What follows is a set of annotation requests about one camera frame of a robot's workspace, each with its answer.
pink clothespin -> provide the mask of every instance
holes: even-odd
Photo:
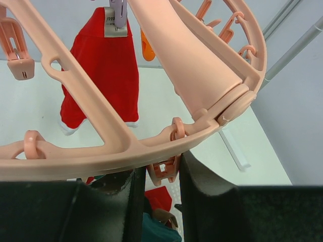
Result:
[[[122,28],[127,23],[127,0],[109,0],[115,10],[115,26]]]
[[[240,16],[241,18],[244,18],[244,14],[241,11],[234,12],[219,34],[219,37],[227,44],[230,42],[230,40],[232,39],[232,37],[234,35],[234,32],[231,29],[231,25],[233,24],[235,18],[238,16]]]
[[[35,61],[30,57],[20,24],[6,17],[6,8],[0,6],[0,45],[8,59],[14,77],[28,80],[35,75]]]
[[[206,15],[208,9],[211,7],[212,4],[212,0],[204,0],[202,5],[200,6],[200,8],[198,9],[195,17],[202,21],[204,24],[204,16]],[[209,24],[205,24],[210,30],[213,30],[213,27],[215,27],[216,25],[218,25],[221,22],[221,19],[215,19],[212,22],[210,22]]]

pink plastic hanger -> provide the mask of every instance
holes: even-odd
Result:
[[[127,23],[127,0],[109,0],[115,10],[115,26],[122,28]]]
[[[28,80],[35,75],[35,61],[30,58],[20,24],[6,17],[6,8],[0,6],[0,45],[8,59],[8,67],[17,80]]]
[[[140,35],[141,35],[142,56],[147,62],[151,62],[155,59],[156,55],[153,52],[153,49],[151,48],[151,45],[148,42],[142,29],[140,29]]]
[[[265,75],[266,45],[254,15],[243,0],[224,2],[234,12],[243,11],[245,17],[239,22],[256,50],[256,55],[248,50],[249,62],[177,0],[128,0],[194,120],[184,124],[174,118],[160,134],[138,140],[31,2],[0,0],[0,6],[14,14],[35,42],[44,70],[68,89],[104,142],[98,147],[66,149],[45,141],[36,131],[28,131],[24,141],[0,146],[0,180],[89,177],[148,165],[154,184],[163,178],[174,181],[178,154],[242,114],[256,98]],[[53,69],[54,61],[65,71]],[[21,152],[27,160],[16,159]]]

white wall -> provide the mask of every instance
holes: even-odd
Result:
[[[79,30],[84,26],[86,21],[91,17],[93,11],[97,7],[108,6],[108,0],[30,0],[48,24],[53,28],[61,41],[68,49],[72,47],[73,41]],[[259,24],[264,28],[279,9],[285,4],[287,0],[245,0],[251,10],[257,17]],[[203,0],[183,0],[181,3],[192,13],[196,13]],[[139,66],[160,66],[157,59],[152,62],[146,62],[141,54],[141,38],[139,25],[128,7],[128,17],[133,32],[135,43],[136,56]],[[229,8],[221,0],[213,1],[205,22],[209,23],[214,19],[222,19],[223,21],[215,27],[216,33],[219,33],[229,17],[231,16]],[[246,44],[246,37],[239,25],[233,25],[235,36],[230,45],[239,50]],[[40,53],[31,39],[25,34],[27,46],[32,58],[39,61]],[[0,59],[5,59],[4,54],[0,51]]]
[[[323,15],[306,0],[268,40],[268,69]],[[323,184],[323,34],[263,90],[252,108],[295,185]]]

red sock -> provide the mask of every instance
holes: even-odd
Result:
[[[104,37],[104,8],[97,8],[74,40],[72,55],[128,126],[136,127],[138,115],[139,73],[132,33]],[[86,116],[64,86],[61,127],[66,135],[74,131]]]
[[[152,210],[161,208],[169,212],[172,208],[173,200],[165,186],[146,191],[145,196],[149,200]]]

dark green fabric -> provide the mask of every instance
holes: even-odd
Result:
[[[143,213],[141,242],[181,242],[176,230],[166,227],[147,213]]]

